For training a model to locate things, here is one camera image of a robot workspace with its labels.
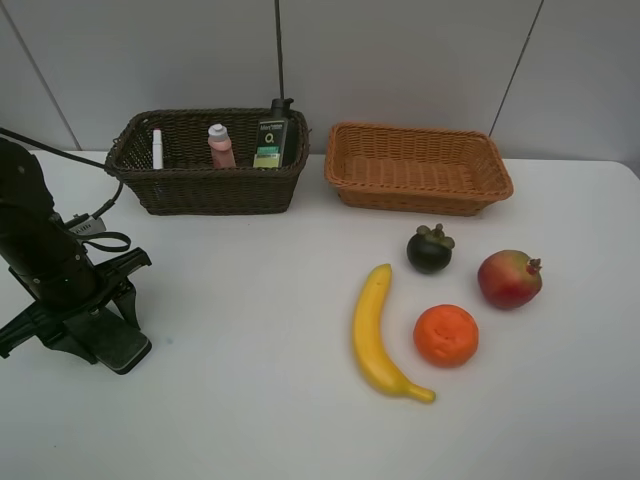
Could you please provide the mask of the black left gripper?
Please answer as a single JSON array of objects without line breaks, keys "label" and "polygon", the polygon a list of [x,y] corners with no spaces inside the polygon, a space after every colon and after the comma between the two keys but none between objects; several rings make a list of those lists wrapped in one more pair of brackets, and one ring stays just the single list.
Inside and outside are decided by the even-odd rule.
[{"label": "black left gripper", "polygon": [[88,343],[92,322],[69,319],[105,308],[141,329],[136,288],[129,276],[151,264],[148,254],[140,248],[128,251],[122,247],[121,255],[95,265],[85,249],[94,238],[75,235],[53,219],[1,216],[1,256],[33,298],[31,305],[1,328],[3,358],[36,337],[50,350],[97,364]]}]

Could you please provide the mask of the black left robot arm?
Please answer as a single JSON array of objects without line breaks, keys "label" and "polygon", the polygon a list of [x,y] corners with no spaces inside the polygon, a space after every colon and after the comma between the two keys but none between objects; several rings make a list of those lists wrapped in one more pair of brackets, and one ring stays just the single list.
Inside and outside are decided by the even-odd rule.
[{"label": "black left robot arm", "polygon": [[33,302],[1,329],[1,355],[36,337],[50,350],[129,373],[152,349],[130,275],[150,265],[101,215],[64,221],[28,140],[1,132],[1,256]]}]

